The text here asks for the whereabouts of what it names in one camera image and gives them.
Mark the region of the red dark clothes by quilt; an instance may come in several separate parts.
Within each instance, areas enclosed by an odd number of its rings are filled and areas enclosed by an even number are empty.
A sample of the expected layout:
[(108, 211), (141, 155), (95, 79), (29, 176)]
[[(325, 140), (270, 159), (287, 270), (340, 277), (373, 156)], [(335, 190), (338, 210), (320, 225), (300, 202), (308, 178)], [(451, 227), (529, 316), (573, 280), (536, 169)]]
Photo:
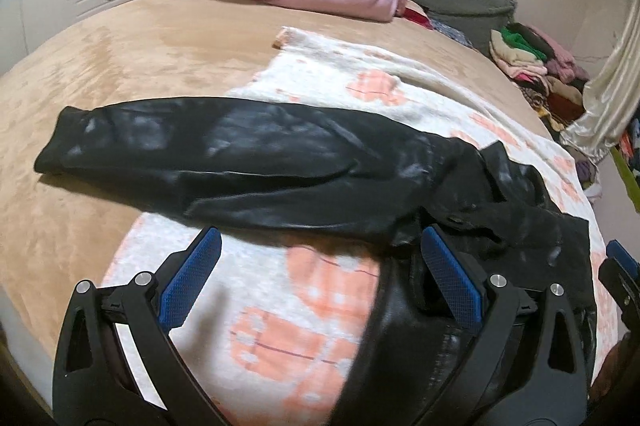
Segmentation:
[(471, 41), (463, 34), (462, 31), (457, 30), (454, 27), (450, 27), (444, 22), (440, 22), (437, 19), (431, 18), (426, 14), (426, 11), (422, 6), (411, 0), (397, 0), (396, 17), (407, 19), (409, 22), (414, 22), (417, 25), (429, 30), (435, 30), (443, 36), (458, 42), (465, 46), (465, 48), (473, 48)]

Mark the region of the pile of folded clothes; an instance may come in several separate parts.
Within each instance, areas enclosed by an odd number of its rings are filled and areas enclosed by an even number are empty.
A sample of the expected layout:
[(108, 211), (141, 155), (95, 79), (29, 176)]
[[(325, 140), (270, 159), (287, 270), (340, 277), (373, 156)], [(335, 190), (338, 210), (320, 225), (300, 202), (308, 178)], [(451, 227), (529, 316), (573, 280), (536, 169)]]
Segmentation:
[(537, 113), (552, 140), (585, 112), (582, 91), (588, 74), (570, 52), (535, 28), (512, 22), (490, 32), (491, 60)]

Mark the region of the tan bed cover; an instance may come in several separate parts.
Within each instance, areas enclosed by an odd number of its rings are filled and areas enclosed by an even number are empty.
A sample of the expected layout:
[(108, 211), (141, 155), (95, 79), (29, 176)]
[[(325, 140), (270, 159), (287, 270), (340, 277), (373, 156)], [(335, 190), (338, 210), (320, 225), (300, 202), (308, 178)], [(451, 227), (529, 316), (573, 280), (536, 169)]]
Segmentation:
[(68, 297), (101, 279), (138, 217), (83, 184), (42, 181), (34, 162), (64, 107), (214, 96), (273, 58), (284, 26), (420, 60), (537, 134), (544, 125), (480, 53), (405, 19), (376, 24), (247, 0), (134, 0), (59, 32), (1, 79), (1, 333), (24, 380), (51, 397)]

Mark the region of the white orange patterned blanket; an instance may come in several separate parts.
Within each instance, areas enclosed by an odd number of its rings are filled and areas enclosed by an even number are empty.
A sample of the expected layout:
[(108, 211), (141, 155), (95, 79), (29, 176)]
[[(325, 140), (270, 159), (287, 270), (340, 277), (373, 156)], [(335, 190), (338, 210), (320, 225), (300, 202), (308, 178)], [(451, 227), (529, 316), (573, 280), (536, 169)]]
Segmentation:
[[(286, 27), (278, 54), (235, 97), (384, 115), (485, 147), (544, 177), (564, 212), (592, 220), (574, 161), (544, 135), (494, 65), (443, 37), (419, 60)], [(186, 323), (171, 337), (237, 425), (320, 425), (356, 356), (378, 287), (370, 247), (338, 238), (228, 233)]]

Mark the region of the black leather jacket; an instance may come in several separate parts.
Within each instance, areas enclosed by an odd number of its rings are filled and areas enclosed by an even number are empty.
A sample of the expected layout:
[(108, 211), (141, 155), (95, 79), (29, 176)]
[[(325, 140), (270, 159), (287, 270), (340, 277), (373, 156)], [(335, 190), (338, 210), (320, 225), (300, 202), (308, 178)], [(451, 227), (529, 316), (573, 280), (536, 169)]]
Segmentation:
[[(422, 231), (441, 227), (482, 260), (524, 242), (550, 259), (560, 212), (540, 173), (484, 149), (340, 108), (223, 97), (67, 107), (34, 168), (70, 175), (130, 204), (232, 229), (306, 231), (382, 247), (378, 294), (334, 425), (416, 425), (471, 336), (454, 323), (421, 260)], [(577, 312), (588, 342), (597, 309), (589, 261), (564, 262), (588, 284)]]

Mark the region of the cream satin curtain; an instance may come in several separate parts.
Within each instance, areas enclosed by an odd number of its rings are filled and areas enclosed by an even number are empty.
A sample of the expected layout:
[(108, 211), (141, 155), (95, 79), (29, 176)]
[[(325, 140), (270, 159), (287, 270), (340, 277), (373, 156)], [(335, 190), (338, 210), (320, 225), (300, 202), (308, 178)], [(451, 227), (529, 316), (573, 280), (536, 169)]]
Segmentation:
[(577, 149), (594, 163), (620, 141), (639, 104), (639, 0), (630, 0), (622, 34), (582, 101), (585, 112), (560, 136), (561, 143)]

